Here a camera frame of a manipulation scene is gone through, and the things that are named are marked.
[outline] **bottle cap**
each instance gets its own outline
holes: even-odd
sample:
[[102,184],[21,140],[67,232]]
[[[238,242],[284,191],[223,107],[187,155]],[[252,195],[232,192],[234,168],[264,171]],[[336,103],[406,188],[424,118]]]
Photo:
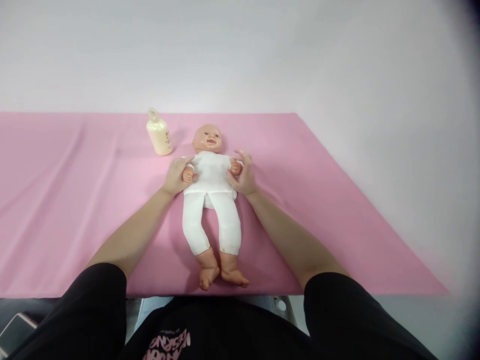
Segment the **bottle cap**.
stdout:
[[159,112],[153,107],[148,109],[148,115],[150,116],[150,121],[152,123],[158,123],[160,121]]

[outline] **pink tablecloth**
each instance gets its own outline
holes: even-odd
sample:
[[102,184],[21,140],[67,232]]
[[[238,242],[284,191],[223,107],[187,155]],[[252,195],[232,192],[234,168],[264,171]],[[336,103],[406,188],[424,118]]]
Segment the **pink tablecloth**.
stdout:
[[[0,113],[0,297],[59,297],[102,242],[162,184],[194,131],[220,126],[225,154],[253,155],[258,183],[375,294],[437,294],[444,286],[342,171],[296,114],[165,114],[174,152],[154,153],[145,114]],[[205,294],[182,231],[183,196],[129,280],[129,296]],[[248,202],[239,267],[248,289],[220,278],[209,295],[299,294]],[[218,222],[203,225],[218,250]]]

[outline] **plastic bottle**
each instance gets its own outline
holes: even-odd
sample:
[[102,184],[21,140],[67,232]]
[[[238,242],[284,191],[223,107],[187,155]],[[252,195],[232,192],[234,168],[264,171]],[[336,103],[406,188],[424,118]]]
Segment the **plastic bottle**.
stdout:
[[170,142],[170,133],[167,123],[160,118],[159,112],[153,107],[148,109],[150,120],[146,123],[146,129],[150,135],[150,140],[158,155],[168,155],[172,152],[172,143]]

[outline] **hand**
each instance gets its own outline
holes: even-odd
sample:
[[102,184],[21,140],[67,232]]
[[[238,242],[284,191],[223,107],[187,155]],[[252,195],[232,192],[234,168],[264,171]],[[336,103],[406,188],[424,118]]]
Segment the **hand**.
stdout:
[[194,183],[197,179],[197,174],[192,175],[191,183],[182,180],[182,175],[187,164],[194,165],[194,162],[192,161],[194,157],[195,156],[179,157],[172,160],[168,167],[165,183],[163,183],[161,190],[174,197]]
[[245,196],[256,193],[258,188],[255,183],[254,170],[252,169],[252,156],[242,150],[235,150],[235,152],[239,155],[235,157],[235,160],[243,162],[243,171],[238,178],[234,178],[232,172],[227,170],[226,177],[228,181],[235,190]]
[[240,164],[234,157],[230,158],[230,172],[238,176],[242,172],[242,164]]
[[189,185],[193,184],[194,183],[194,168],[193,167],[190,167],[190,166],[187,166],[184,170],[183,170],[183,173],[181,175],[181,178],[183,179],[183,181]]

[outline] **black shirt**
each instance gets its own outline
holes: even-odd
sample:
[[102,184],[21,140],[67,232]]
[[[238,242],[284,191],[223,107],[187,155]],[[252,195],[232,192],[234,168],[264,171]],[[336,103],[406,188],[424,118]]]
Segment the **black shirt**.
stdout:
[[229,297],[177,297],[124,345],[124,273],[84,270],[9,359],[435,359],[353,279],[333,272],[306,285],[310,337],[260,307]]

